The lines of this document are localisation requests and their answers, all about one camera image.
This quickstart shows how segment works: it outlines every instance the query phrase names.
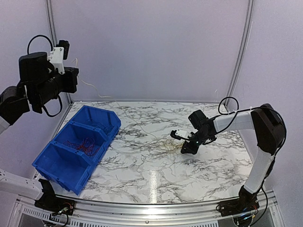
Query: marble pattern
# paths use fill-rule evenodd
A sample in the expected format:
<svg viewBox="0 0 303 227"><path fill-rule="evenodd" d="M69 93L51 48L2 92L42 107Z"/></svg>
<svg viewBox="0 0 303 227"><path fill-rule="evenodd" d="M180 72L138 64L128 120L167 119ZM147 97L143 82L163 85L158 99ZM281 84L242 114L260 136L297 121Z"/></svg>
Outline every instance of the marble pattern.
<svg viewBox="0 0 303 227"><path fill-rule="evenodd" d="M217 115L217 104L77 102L64 124L83 105L114 111L122 126L81 194L52 183L57 194L120 203L209 201L237 196L249 176L252 162L237 132L218 135L196 155L181 154L182 141L169 135L195 131L188 116L198 109Z"/></svg>

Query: blue storage bin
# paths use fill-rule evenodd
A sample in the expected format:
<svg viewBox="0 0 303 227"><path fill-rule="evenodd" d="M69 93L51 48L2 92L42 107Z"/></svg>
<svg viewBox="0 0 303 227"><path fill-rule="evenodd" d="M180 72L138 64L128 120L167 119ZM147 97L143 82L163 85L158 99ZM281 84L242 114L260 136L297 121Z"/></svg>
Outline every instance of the blue storage bin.
<svg viewBox="0 0 303 227"><path fill-rule="evenodd" d="M61 187L77 195L85 186L93 169L76 152L50 142L36 158L33 166L47 180L56 181Z"/></svg>
<svg viewBox="0 0 303 227"><path fill-rule="evenodd" d="M66 146L66 149L79 152L92 165L96 165L101 160L108 148L103 131L76 122L68 122L54 138L54 141ZM77 149L77 146L81 144L86 144L86 147L93 144L92 151L85 153L83 150Z"/></svg>
<svg viewBox="0 0 303 227"><path fill-rule="evenodd" d="M115 136L121 126L121 121L115 112L89 106L83 106L71 121L100 128L109 137Z"/></svg>
<svg viewBox="0 0 303 227"><path fill-rule="evenodd" d="M120 126L115 112L84 106L44 148L33 166L47 180L79 195Z"/></svg>

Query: white bracket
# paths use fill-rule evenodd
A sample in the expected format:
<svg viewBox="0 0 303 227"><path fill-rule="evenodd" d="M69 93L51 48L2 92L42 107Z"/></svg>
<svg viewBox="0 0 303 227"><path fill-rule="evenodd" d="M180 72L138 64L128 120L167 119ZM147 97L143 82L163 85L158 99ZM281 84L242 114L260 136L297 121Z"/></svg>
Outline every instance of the white bracket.
<svg viewBox="0 0 303 227"><path fill-rule="evenodd" d="M0 169L0 191L38 200L43 195L42 189L38 180L17 176Z"/></svg>
<svg viewBox="0 0 303 227"><path fill-rule="evenodd" d="M64 74L64 65L63 65L63 55L64 55L64 48L63 47L55 47L53 51L50 52L49 56L47 57L49 62L53 64L53 66L58 69L60 74Z"/></svg>
<svg viewBox="0 0 303 227"><path fill-rule="evenodd" d="M9 123L0 116L0 135L9 128Z"/></svg>
<svg viewBox="0 0 303 227"><path fill-rule="evenodd" d="M191 135L188 133L188 131L184 131L184 130L180 130L178 129L176 131L176 136L180 136L180 137L183 137L183 138L189 138Z"/></svg>

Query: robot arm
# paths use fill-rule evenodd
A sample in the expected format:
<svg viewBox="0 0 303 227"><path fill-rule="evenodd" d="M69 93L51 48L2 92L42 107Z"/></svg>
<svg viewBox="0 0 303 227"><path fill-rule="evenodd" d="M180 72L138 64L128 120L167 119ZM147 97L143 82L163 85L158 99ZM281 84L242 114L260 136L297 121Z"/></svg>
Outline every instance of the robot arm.
<svg viewBox="0 0 303 227"><path fill-rule="evenodd" d="M63 65L68 50L69 43L60 40L49 55L46 52L35 52L19 58L20 82L17 86L8 87L0 95L0 134L13 125L22 114L29 112L28 103L32 105L34 112L41 114L43 109L48 116L54 117L57 114L50 115L45 104L51 99L59 99L62 109L59 94L76 92L79 70ZM31 198L35 200L35 206L53 211L55 215L62 212L68 215L73 213L74 201L56 197L47 180L27 179L0 169L0 191Z"/></svg>
<svg viewBox="0 0 303 227"><path fill-rule="evenodd" d="M0 95L0 134L13 125L22 114L29 112L28 102L33 111L50 117L45 104L51 99L59 99L61 92L77 91L77 68L64 67L67 59L68 41L60 40L49 55L46 52L35 52L19 58L20 82L10 86Z"/></svg>
<svg viewBox="0 0 303 227"><path fill-rule="evenodd" d="M216 140L216 135L231 130L255 130L258 144L258 155L254 161L251 173L239 191L239 199L227 204L219 204L222 216L234 215L244 210L253 210L257 194L264 179L270 174L276 157L276 152L285 141L284 122L269 104L255 107L251 110L238 111L228 115L219 115L208 119L201 110L193 112L189 117L196 133L182 130L171 132L178 140L185 140L182 154L196 154L200 145L206 145Z"/></svg>

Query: metal frame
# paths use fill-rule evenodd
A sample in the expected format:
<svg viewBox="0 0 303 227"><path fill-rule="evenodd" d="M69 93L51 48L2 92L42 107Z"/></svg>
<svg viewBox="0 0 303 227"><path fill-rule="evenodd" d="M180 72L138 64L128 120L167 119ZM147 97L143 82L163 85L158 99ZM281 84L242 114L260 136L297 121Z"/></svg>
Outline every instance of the metal frame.
<svg viewBox="0 0 303 227"><path fill-rule="evenodd" d="M46 6L49 33L51 35L51 40L52 40L53 46L55 47L57 45L57 35L56 35L55 24L54 24L54 19L53 19L52 1L45 0L45 6ZM72 104L71 95L69 93L65 93L65 97L66 97L68 104Z"/></svg>
<svg viewBox="0 0 303 227"><path fill-rule="evenodd" d="M219 104L219 102L207 102L207 101L171 101L171 100L155 100L155 99L90 99L90 100L73 100L72 103L79 103L79 102L157 102L157 103L194 103L194 104Z"/></svg>
<svg viewBox="0 0 303 227"><path fill-rule="evenodd" d="M247 12L246 12L246 19L245 19L245 25L244 25L244 31L243 31L243 36L241 40L241 45L238 53L238 58L236 61L235 68L232 73L232 79L227 91L226 96L232 96L233 92L235 90L237 80L239 78L243 58L244 58L244 53L250 38L250 31L251 31L251 24L252 24L252 14L254 10L254 5L255 5L255 0L249 0L248 5L247 5ZM225 106L228 106L230 102L230 99L227 99L224 104Z"/></svg>
<svg viewBox="0 0 303 227"><path fill-rule="evenodd" d="M284 227L284 224L281 222L281 214L277 207L277 201L273 191L268 191L267 195L269 201L268 207L271 211L275 226ZM260 203L259 210L262 212L266 205L265 195L260 193L258 199ZM75 201L75 211L73 216L70 217L70 223L68 225L70 227L90 225L94 227L193 227L197 225L203 226L205 223L215 223L221 219L232 218L231 216L223 218L220 213L216 211L216 206L219 201L169 205L117 204L81 199L75 199ZM33 200L18 196L8 226L18 226L22 214L48 220L50 212L35 207Z"/></svg>

